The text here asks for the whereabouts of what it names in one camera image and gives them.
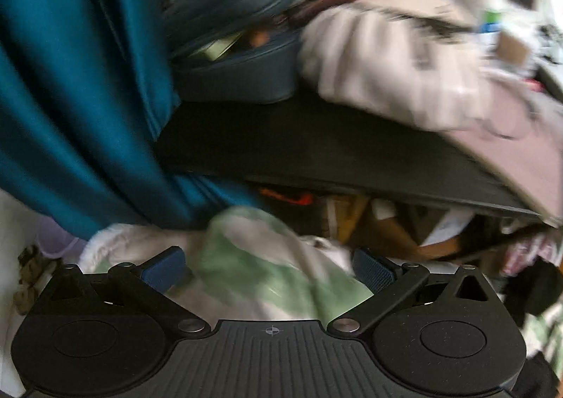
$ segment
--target black cloth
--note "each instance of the black cloth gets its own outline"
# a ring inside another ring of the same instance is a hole
[[[527,359],[512,389],[515,398],[555,398],[559,379],[539,352]]]
[[[525,314],[540,315],[563,292],[563,275],[553,264],[537,258],[534,265],[509,279],[505,307],[521,328]]]

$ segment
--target black device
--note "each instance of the black device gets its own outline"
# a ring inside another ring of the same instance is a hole
[[[143,282],[146,269],[55,273],[12,343],[27,397],[509,398],[525,360],[519,330],[471,266],[436,275],[406,263],[326,329],[223,320],[212,330],[158,279]]]

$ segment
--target lavender cloth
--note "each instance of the lavender cloth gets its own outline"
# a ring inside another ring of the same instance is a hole
[[[550,225],[563,219],[563,158],[556,138],[526,102],[491,82],[493,106],[486,121],[444,137],[496,174]],[[513,136],[503,139],[494,133]]]
[[[36,244],[39,250],[47,258],[60,258],[71,251],[75,251],[74,257],[78,259],[80,252],[84,249],[87,241],[72,236],[63,230],[52,218],[43,216],[37,227]]]

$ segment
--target orange object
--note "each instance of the orange object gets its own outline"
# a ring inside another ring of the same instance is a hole
[[[260,47],[270,40],[270,35],[264,30],[251,30],[248,35],[248,43],[251,47]]]
[[[299,206],[309,206],[313,204],[313,195],[308,192],[303,193],[302,196],[300,196],[300,198],[297,199],[288,198],[287,196],[282,195],[281,193],[278,193],[275,190],[270,190],[269,188],[260,188],[260,194],[265,197],[274,198],[278,201],[284,201],[286,203],[296,204]]]

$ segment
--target blue gripper pad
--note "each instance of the blue gripper pad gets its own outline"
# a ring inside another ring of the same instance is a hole
[[[184,251],[177,245],[151,258],[140,268],[143,269],[141,280],[160,293],[170,289],[190,272],[186,267]]]
[[[375,258],[362,249],[354,252],[352,268],[356,279],[373,293],[378,293],[395,282],[401,269],[390,260],[383,257]]]

